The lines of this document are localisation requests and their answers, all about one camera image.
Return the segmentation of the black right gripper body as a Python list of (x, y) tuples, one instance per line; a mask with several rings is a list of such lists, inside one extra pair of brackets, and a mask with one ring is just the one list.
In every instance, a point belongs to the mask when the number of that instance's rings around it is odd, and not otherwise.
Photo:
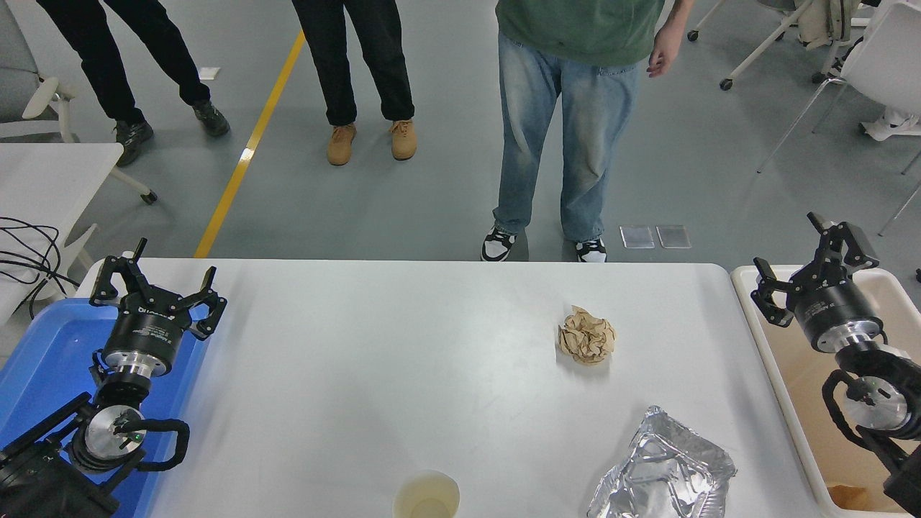
[(851, 280), (822, 284), (806, 276), (790, 282), (789, 311), (809, 340), (825, 340), (827, 332), (848, 324), (869, 337), (881, 334), (881, 319)]

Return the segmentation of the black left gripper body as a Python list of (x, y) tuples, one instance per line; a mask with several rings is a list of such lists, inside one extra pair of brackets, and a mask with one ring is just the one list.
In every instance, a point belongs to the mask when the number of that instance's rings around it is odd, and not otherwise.
[(175, 360), (182, 335), (191, 325), (190, 309), (170, 306), (149, 309), (139, 303), (119, 303), (119, 315), (111, 337), (102, 350), (103, 358), (113, 354), (136, 352), (157, 358)]

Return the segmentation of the person's hand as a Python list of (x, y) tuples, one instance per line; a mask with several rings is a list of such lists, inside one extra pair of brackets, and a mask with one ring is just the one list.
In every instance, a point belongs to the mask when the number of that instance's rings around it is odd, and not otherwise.
[(655, 34), (653, 50), (649, 56), (647, 75), (659, 78), (665, 75), (679, 55), (684, 38), (682, 26), (675, 21), (668, 21)]

